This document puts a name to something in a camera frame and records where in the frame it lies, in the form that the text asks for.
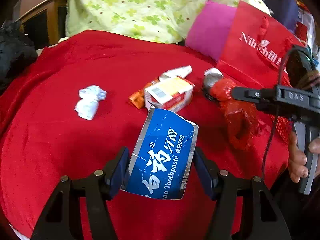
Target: screw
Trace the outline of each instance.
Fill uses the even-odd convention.
[[[226,170],[221,170],[221,171],[219,171],[219,173],[221,176],[228,176],[228,174],[229,174],[229,172]]]
[[[103,170],[96,170],[96,171],[94,172],[94,174],[95,174],[96,176],[101,176],[101,175],[103,174]]]
[[[61,178],[60,178],[60,181],[61,182],[67,182],[69,179],[69,177],[67,175],[63,175]]]
[[[253,180],[254,180],[255,182],[261,182],[261,181],[262,181],[262,179],[261,179],[259,176],[254,176],[254,177],[253,177]]]

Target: red cloth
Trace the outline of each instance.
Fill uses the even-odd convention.
[[[308,42],[308,27],[302,24],[301,22],[297,22],[297,28],[295,31],[297,37],[303,42],[304,45]]]
[[[85,31],[54,48],[45,48],[0,97],[0,203],[9,222],[30,237],[60,176],[88,176],[114,158],[121,146],[132,152],[147,110],[129,105],[128,96],[155,76],[179,66],[193,68],[187,78],[196,86],[194,96],[179,114],[199,125],[197,145],[235,176],[261,175],[269,132],[265,129],[254,138],[248,152],[231,151],[221,111],[200,90],[203,73],[213,64],[183,46],[99,31]],[[92,84],[108,94],[99,102],[94,119],[88,121],[80,118],[74,107],[80,99],[79,89]],[[269,116],[260,113],[259,117],[271,125]],[[275,135],[266,165],[267,186],[287,158],[286,145]],[[120,191],[108,202],[120,240],[203,239],[214,205],[204,194],[194,167],[182,200],[154,200]],[[234,232],[239,228],[240,208],[241,200]],[[83,227],[90,238],[87,221]]]

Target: black cable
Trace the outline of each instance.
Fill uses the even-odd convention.
[[[280,106],[277,105],[275,120],[273,122],[272,130],[271,130],[271,133],[270,133],[270,136],[269,136],[269,139],[268,139],[268,143],[267,143],[266,149],[265,149],[264,154],[263,154],[263,159],[262,159],[262,180],[263,181],[264,181],[264,170],[265,170],[265,166],[266,166],[266,159],[267,159],[269,147],[270,147],[271,142],[272,142],[273,135],[274,135],[274,133],[276,131],[276,123],[277,123],[277,120],[278,120],[279,109],[280,109]]]
[[[287,53],[285,54],[284,58],[282,59],[282,62],[281,62],[281,65],[279,67],[279,72],[278,72],[278,84],[277,85],[280,85],[280,82],[281,82],[281,73],[282,73],[282,70],[283,70],[283,67],[284,67],[284,64],[286,63],[288,57],[290,56],[290,54],[294,51],[300,51],[302,52],[310,61],[310,63],[312,65],[314,65],[312,59],[310,59],[310,56],[305,52],[303,51],[302,49],[300,49],[299,47],[294,47],[294,48],[291,48],[287,51]],[[277,120],[278,120],[278,116],[279,116],[279,110],[280,110],[280,106],[277,105],[276,106],[276,115],[275,115],[275,120],[273,122],[273,125],[272,125],[272,130],[271,130],[271,133],[270,133],[270,136],[269,136],[269,139],[268,139],[268,143],[267,143],[267,146],[266,146],[266,149],[264,151],[264,154],[263,154],[263,159],[262,159],[262,180],[264,181],[264,175],[265,175],[265,167],[266,167],[266,160],[267,160],[267,155],[268,155],[268,151],[269,151],[269,148],[270,148],[270,145],[271,145],[271,142],[272,142],[272,138],[273,138],[273,135],[276,131],[276,123],[277,123]]]

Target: crumpled paper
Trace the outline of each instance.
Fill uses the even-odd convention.
[[[97,112],[99,101],[106,98],[107,92],[99,86],[89,86],[79,90],[79,97],[82,98],[76,104],[75,110],[81,118],[92,120]]]

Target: green floral fabric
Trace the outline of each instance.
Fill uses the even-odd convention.
[[[68,0],[66,34],[103,30],[146,41],[185,38],[206,0]],[[239,0],[213,0],[238,6]],[[262,0],[243,0],[269,14]]]

